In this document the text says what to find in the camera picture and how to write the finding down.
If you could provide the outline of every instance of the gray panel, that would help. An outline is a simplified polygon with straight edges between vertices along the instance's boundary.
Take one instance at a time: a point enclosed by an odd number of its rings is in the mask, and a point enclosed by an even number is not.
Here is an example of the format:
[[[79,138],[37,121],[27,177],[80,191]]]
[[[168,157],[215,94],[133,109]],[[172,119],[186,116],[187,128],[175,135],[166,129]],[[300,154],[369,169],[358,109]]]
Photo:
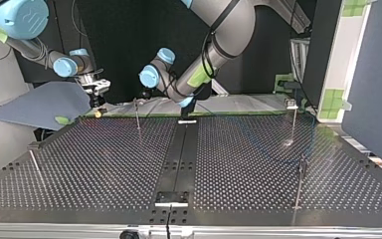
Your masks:
[[[41,171],[28,155],[0,171],[0,222],[382,227],[382,169],[313,117],[298,116],[293,137],[292,115],[180,128],[176,119],[141,119],[141,131],[135,119],[80,120],[36,151]],[[188,208],[154,208],[168,174]]]
[[[343,129],[382,158],[382,1],[372,4]]]
[[[382,226],[382,169],[312,117],[297,118],[293,138],[291,123],[292,116],[201,119],[190,223]],[[309,167],[294,211],[303,153]]]
[[[14,220],[17,212],[36,215],[27,219],[35,222],[115,213],[120,218],[111,222],[127,223],[130,218],[122,213],[130,210],[139,218],[154,200],[175,123],[143,119],[138,130],[135,119],[81,120],[35,153],[41,171],[29,157],[3,168],[0,212],[11,212],[4,220]]]

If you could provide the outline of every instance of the black wall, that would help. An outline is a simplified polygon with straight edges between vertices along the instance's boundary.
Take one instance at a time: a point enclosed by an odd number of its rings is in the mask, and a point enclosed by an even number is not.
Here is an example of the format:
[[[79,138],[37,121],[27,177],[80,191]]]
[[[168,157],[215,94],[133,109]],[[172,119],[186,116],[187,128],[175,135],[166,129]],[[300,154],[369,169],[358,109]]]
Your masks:
[[[311,18],[316,0],[298,1]],[[197,58],[208,26],[179,0],[78,0],[95,60],[112,81],[106,99],[131,101],[138,73],[161,47],[177,56],[178,75]],[[218,81],[233,93],[271,93],[275,75],[290,72],[289,26],[272,9],[257,8],[257,29],[241,58],[221,69]]]

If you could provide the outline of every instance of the metal rod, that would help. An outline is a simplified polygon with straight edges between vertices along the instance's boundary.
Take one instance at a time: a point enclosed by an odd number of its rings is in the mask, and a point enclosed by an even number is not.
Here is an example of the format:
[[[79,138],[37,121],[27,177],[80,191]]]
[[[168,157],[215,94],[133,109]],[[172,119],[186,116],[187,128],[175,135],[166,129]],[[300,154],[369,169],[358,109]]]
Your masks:
[[[36,156],[34,155],[33,150],[29,150],[29,152],[30,152],[30,155],[32,156],[32,159],[33,159],[33,162],[34,162],[36,169],[38,171],[40,171],[40,167],[39,167],[39,164],[37,163]]]
[[[296,113],[297,113],[297,109],[295,109],[295,110],[294,110],[294,113],[293,113],[292,137],[291,137],[291,140],[292,140],[292,141],[293,141],[293,135],[294,135],[294,132],[295,132]]]
[[[137,120],[137,128],[141,129],[139,125],[139,116],[138,116],[138,103],[137,103],[137,98],[134,99],[134,105],[135,105],[135,118]]]

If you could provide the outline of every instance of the metal bracket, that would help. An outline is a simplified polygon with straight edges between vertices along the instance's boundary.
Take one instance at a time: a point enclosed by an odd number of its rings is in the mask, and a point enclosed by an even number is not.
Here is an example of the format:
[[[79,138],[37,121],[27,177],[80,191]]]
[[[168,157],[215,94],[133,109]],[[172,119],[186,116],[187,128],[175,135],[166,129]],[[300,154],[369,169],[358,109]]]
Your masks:
[[[188,192],[158,192],[156,207],[188,207]]]

